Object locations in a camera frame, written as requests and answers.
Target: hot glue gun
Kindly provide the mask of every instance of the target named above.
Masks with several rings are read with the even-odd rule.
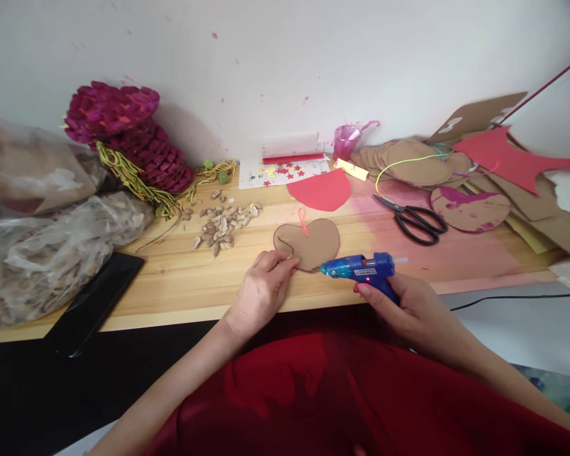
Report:
[[[320,270],[325,276],[334,279],[352,279],[359,283],[370,284],[399,305],[399,296],[386,281],[387,277],[395,274],[393,257],[387,252],[375,252],[371,260],[365,259],[363,255],[336,258],[313,270],[317,272]]]

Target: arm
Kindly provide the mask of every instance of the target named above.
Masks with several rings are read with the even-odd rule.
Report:
[[[355,291],[361,293],[415,352],[473,377],[570,431],[570,415],[479,342],[428,283],[403,274],[395,274],[388,281],[401,298],[400,307],[370,285],[357,284]]]
[[[299,262],[286,258],[278,251],[264,251],[256,258],[228,312],[126,411],[89,456],[134,456],[145,451],[175,408],[234,358],[280,309]]]

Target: plastic bag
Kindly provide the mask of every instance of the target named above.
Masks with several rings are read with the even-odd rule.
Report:
[[[118,192],[52,218],[0,218],[0,329],[67,303],[153,217],[149,205]]]
[[[0,217],[46,213],[93,195],[106,172],[87,172],[78,157],[89,157],[87,146],[0,119]]]

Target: green bead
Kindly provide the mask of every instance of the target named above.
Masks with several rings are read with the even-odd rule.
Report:
[[[220,184],[227,184],[230,181],[228,171],[220,171],[217,174],[217,180],[220,182]]]

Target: wooden table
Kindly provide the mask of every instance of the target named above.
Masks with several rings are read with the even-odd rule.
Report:
[[[534,254],[506,226],[481,234],[450,229],[439,244],[420,246],[401,233],[393,220],[393,212],[373,198],[373,182],[350,176],[349,179],[352,192],[346,204],[335,212],[305,208],[307,223],[319,218],[336,223],[341,236],[338,256],[363,253],[372,257],[376,251],[387,251],[395,258],[407,258],[408,262],[398,264],[397,270],[427,280],[439,294],[553,281],[555,276],[547,267],[565,256],[561,250]],[[239,190],[238,177],[234,180],[224,186],[214,183],[201,187],[197,198],[203,203],[193,208],[192,221],[183,222],[165,242],[139,252],[147,262],[102,331],[214,320],[224,314],[255,257],[262,250],[273,248],[272,235],[276,228],[285,223],[299,225],[301,207],[290,197],[286,186]],[[228,198],[235,198],[234,205],[259,201],[264,211],[252,219],[248,227],[235,230],[235,247],[222,251],[214,260],[205,243],[197,250],[193,250],[192,245],[207,220],[198,217],[200,209],[220,204],[219,200],[210,198],[216,188],[221,188]],[[428,192],[394,180],[381,182],[381,192],[398,204],[428,205]],[[155,221],[140,239],[123,251],[134,253],[172,223]],[[298,272],[292,277],[282,311],[359,303],[352,289],[353,282],[349,280]],[[63,310],[0,331],[0,342],[44,337]]]

